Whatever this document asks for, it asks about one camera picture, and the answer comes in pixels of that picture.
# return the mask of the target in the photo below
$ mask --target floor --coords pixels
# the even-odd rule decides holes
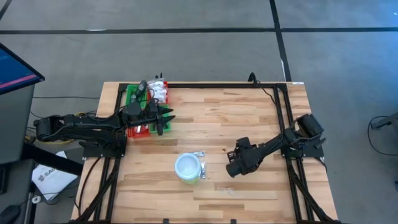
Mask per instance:
[[[395,0],[271,0],[286,52],[275,32],[201,34],[7,34],[5,30],[274,28],[269,1],[0,0],[0,42],[40,71],[35,96],[99,96],[105,81],[150,79],[305,82],[313,113],[325,128],[326,164],[339,219],[398,220],[398,157],[372,150],[374,116],[398,112],[398,27]],[[347,28],[333,32],[332,28]],[[286,28],[309,28],[285,32]],[[316,28],[330,28],[326,32]],[[34,100],[39,116],[95,110],[97,100]],[[398,153],[391,127],[371,131],[376,147]],[[77,145],[42,146],[81,158]],[[67,222],[76,189],[56,205],[39,204],[36,224]]]

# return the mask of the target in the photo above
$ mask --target green container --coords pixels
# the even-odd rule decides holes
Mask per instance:
[[[169,108],[169,105],[159,105],[159,106],[164,107],[164,108]],[[169,114],[170,113],[166,113],[166,114],[163,114],[162,116],[163,117],[169,116]],[[169,121],[169,122],[167,122],[166,126],[163,127],[163,132],[171,131],[171,129],[172,129],[172,126],[171,126],[171,123]],[[149,132],[150,133],[157,133],[155,124],[150,124],[149,125]]]
[[[130,103],[131,100],[131,95],[133,95],[138,88],[138,85],[128,85],[127,90],[126,90],[126,105]],[[140,101],[141,108],[144,109],[145,106],[147,105],[147,90],[145,91],[144,95],[137,99],[137,101]]]

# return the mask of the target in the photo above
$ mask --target monitor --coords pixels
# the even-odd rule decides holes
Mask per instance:
[[[44,76],[0,44],[0,95],[44,81]]]

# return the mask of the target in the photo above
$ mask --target white paper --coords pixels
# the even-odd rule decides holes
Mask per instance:
[[[60,151],[57,156],[67,158],[65,152]],[[38,165],[32,174],[32,181],[40,190],[47,200],[52,200],[61,192],[70,182],[75,180],[77,175],[69,174],[67,172],[59,171],[57,169]]]

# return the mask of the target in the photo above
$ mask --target wooden table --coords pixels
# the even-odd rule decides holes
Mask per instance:
[[[98,116],[113,113],[118,85],[104,83]],[[311,113],[304,85],[287,86],[294,118]],[[163,136],[129,139],[121,160],[112,222],[161,223],[163,218],[171,223],[229,223],[231,219],[238,223],[295,222],[286,163],[279,151],[267,156],[252,174],[231,178],[225,169],[226,152],[233,150],[237,139],[247,136],[252,144],[259,144],[280,133],[270,97],[260,88],[171,88],[169,96],[177,116],[172,131]],[[206,152],[200,158],[206,162],[206,179],[187,185],[176,176],[174,162],[179,154],[193,151]],[[98,192],[103,160],[88,179],[82,211]],[[94,161],[85,162],[78,196]],[[326,214],[337,218],[325,168],[311,158],[304,159],[304,168],[310,193]],[[105,195],[102,218],[107,202]],[[77,216],[74,208],[72,218]]]

